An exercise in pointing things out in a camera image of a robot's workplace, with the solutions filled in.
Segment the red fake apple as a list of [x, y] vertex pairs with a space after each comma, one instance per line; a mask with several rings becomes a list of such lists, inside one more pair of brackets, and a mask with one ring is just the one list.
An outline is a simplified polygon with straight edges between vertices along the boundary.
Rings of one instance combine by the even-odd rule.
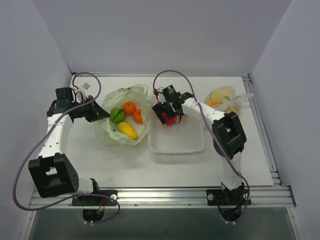
[[167, 126], [173, 126], [173, 125], [175, 125], [176, 124], [176, 118], [170, 118], [170, 119], [167, 119], [166, 121], [165, 121], [165, 124], [167, 125]]

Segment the green fake fruit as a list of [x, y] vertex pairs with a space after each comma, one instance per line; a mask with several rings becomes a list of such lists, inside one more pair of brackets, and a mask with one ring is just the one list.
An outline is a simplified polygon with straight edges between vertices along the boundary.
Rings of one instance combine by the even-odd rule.
[[122, 108], [115, 107], [110, 111], [110, 120], [114, 123], [121, 123], [126, 119], [126, 114]]

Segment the orange fake orange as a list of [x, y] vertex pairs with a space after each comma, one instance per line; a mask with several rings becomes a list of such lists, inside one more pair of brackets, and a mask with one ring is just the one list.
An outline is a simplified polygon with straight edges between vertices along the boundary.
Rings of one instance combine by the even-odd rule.
[[122, 110], [127, 116], [132, 116], [137, 110], [137, 107], [134, 102], [127, 101], [122, 105]]
[[141, 109], [137, 109], [133, 115], [133, 120], [138, 123], [138, 124], [143, 124], [143, 117], [142, 117], [142, 110]]

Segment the yellow fake mango front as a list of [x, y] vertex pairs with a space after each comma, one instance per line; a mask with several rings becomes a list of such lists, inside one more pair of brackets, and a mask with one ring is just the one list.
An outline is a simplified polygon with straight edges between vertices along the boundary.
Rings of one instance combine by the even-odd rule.
[[120, 122], [118, 124], [118, 128], [122, 134], [126, 135], [130, 139], [132, 139], [132, 140], [138, 139], [138, 135], [137, 135], [136, 131], [128, 122], [125, 122], [125, 121]]

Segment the green avocado print plastic bag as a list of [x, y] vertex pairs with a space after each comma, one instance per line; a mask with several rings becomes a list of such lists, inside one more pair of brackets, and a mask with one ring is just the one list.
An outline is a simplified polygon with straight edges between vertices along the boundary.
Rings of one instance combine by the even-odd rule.
[[138, 83], [127, 88], [120, 88], [108, 93], [101, 107], [106, 112], [111, 112], [114, 108], [122, 108], [124, 103], [131, 101], [136, 108], [141, 109], [142, 123], [137, 123], [132, 116], [126, 116], [125, 122], [129, 123], [137, 133], [137, 139], [133, 140], [129, 136], [120, 132], [118, 124], [109, 118], [99, 120], [93, 124], [96, 139], [104, 145], [137, 145], [147, 135], [150, 130], [148, 118], [151, 113], [151, 101], [148, 99], [148, 86]]

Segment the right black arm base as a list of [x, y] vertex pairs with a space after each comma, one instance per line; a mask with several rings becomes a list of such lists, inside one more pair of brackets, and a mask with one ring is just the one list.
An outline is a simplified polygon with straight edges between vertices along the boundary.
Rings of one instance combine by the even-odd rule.
[[207, 189], [206, 197], [209, 206], [245, 206], [247, 189]]

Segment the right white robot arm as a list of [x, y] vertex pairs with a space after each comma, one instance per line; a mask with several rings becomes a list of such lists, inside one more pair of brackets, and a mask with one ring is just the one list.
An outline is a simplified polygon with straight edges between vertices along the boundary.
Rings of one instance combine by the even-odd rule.
[[248, 182], [241, 174], [241, 157], [247, 141], [239, 116], [225, 113], [198, 101], [193, 93], [180, 93], [172, 85], [154, 89], [157, 103], [153, 112], [164, 125], [175, 117], [191, 116], [202, 121], [213, 138], [215, 151], [224, 160], [222, 200], [232, 205], [240, 198], [240, 191]]

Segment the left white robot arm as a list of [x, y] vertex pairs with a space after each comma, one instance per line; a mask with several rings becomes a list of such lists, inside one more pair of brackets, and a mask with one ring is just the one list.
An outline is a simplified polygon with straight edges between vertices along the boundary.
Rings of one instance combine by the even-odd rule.
[[56, 100], [46, 113], [48, 137], [37, 159], [28, 162], [28, 170], [42, 198], [83, 194], [83, 200], [90, 206], [101, 201], [96, 180], [79, 177], [66, 155], [69, 132], [75, 119], [84, 118], [93, 123], [111, 116], [88, 94], [89, 87], [85, 83], [81, 87], [55, 90]]

